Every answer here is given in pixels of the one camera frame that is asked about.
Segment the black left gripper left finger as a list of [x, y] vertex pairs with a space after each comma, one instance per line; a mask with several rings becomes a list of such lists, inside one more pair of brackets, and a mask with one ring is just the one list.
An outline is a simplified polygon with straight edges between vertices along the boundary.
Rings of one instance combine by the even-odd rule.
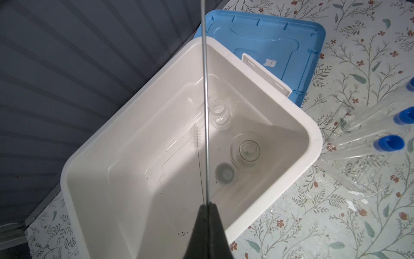
[[209, 258], [209, 214], [206, 205], [201, 205], [199, 208], [189, 245], [183, 258]]

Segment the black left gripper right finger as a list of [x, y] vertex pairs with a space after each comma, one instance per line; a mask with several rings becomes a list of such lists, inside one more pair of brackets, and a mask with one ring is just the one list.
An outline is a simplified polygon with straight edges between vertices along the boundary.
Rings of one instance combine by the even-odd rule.
[[210, 259], [232, 259], [229, 243], [222, 225], [218, 208], [208, 204], [208, 253]]

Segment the white plastic storage box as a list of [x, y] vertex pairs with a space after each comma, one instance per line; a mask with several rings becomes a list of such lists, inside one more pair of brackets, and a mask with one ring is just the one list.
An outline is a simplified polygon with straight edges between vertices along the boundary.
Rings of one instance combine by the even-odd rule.
[[[222, 100], [231, 125], [209, 119], [210, 198], [228, 241], [235, 240], [317, 160], [316, 122], [280, 89], [284, 83], [249, 56], [238, 58], [207, 38], [209, 100]], [[61, 189], [83, 259], [181, 259], [203, 203], [192, 127], [204, 136], [202, 40], [182, 48], [66, 162]], [[261, 135], [257, 173], [239, 171], [230, 144]], [[201, 148], [205, 191], [205, 142]], [[235, 179], [217, 183], [231, 164]]]

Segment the test tube blue cap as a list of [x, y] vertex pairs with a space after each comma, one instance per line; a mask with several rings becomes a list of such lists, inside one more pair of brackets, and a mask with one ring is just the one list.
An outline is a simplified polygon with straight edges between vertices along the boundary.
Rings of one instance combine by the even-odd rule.
[[402, 137], [398, 135], [388, 135], [373, 142], [325, 153], [320, 156], [320, 159], [325, 161], [351, 159], [379, 153], [396, 152], [404, 148], [405, 141]]
[[378, 115], [385, 112], [388, 108], [403, 104], [406, 102], [411, 102], [414, 100], [414, 78], [411, 78], [407, 83], [398, 87], [394, 92], [392, 92], [389, 96], [385, 97], [374, 106], [353, 113], [353, 117], [351, 117], [346, 126], [348, 130], [356, 128], [361, 124], [365, 123], [368, 120], [374, 119]]
[[381, 120], [369, 123], [359, 129], [352, 130], [336, 138], [333, 143], [335, 146], [342, 146], [351, 142], [370, 138], [373, 136], [385, 136], [390, 133], [408, 133], [411, 125], [414, 124], [414, 107], [409, 107], [394, 116], [387, 116]]

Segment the blue plastic box lid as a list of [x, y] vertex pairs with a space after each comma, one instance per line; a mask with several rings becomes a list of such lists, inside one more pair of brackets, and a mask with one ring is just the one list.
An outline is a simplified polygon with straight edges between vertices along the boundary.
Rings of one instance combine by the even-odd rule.
[[292, 90], [289, 100], [301, 107], [326, 36], [316, 22], [213, 10], [205, 16], [207, 36], [238, 58], [248, 54]]

